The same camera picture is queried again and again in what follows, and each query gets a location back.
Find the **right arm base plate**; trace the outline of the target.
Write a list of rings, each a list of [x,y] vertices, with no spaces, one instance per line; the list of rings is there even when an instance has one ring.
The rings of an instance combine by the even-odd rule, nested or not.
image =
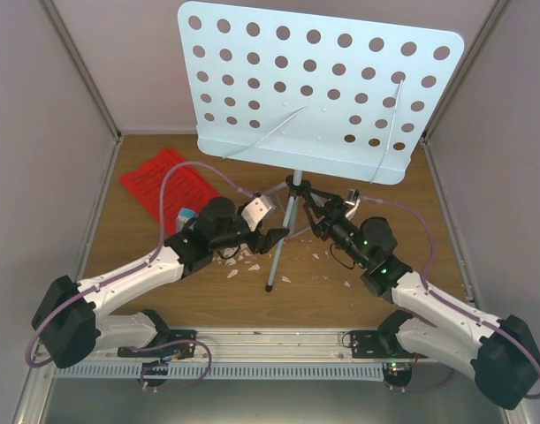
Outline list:
[[[396,358],[402,353],[396,337],[385,330],[352,330],[349,342],[355,359]]]

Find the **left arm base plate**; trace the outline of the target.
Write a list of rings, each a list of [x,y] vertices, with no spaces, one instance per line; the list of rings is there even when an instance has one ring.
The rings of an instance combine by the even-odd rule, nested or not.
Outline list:
[[[172,362],[194,357],[196,337],[197,331],[194,329],[169,329],[167,332],[156,335],[144,347],[119,347],[117,356],[123,359],[141,360],[139,378],[151,384],[148,376],[166,376]]]

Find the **light blue music stand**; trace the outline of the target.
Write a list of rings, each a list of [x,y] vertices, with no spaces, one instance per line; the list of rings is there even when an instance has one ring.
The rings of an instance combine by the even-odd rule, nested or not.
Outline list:
[[[179,36],[207,155],[396,185],[465,50],[460,34],[190,1]]]

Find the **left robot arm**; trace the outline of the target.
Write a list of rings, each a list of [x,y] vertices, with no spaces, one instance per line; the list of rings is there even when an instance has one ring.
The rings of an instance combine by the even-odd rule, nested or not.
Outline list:
[[[151,253],[103,275],[74,282],[55,279],[38,306],[31,325],[34,341],[49,354],[44,362],[68,368],[99,350],[128,348],[157,357],[166,352],[169,336],[152,314],[127,317],[114,311],[140,295],[178,282],[209,266],[226,248],[247,246],[251,254],[266,254],[289,232],[262,232],[262,222],[275,207],[265,195],[238,208],[216,197],[186,220],[183,227]]]

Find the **blue metronome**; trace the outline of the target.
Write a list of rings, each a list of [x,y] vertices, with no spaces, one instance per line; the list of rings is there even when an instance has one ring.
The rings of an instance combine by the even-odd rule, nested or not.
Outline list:
[[[186,224],[192,223],[197,217],[198,214],[192,209],[182,208],[176,217],[176,232],[183,230]]]

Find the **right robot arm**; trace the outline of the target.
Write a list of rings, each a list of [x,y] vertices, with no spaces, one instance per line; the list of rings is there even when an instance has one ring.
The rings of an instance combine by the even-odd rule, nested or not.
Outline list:
[[[397,240],[385,218],[350,221],[355,201],[314,188],[300,196],[314,235],[331,240],[362,269],[366,288],[398,307],[377,338],[385,356],[409,352],[434,359],[469,377],[506,410],[540,399],[540,351],[525,321],[486,313],[429,283],[423,271],[395,255]]]

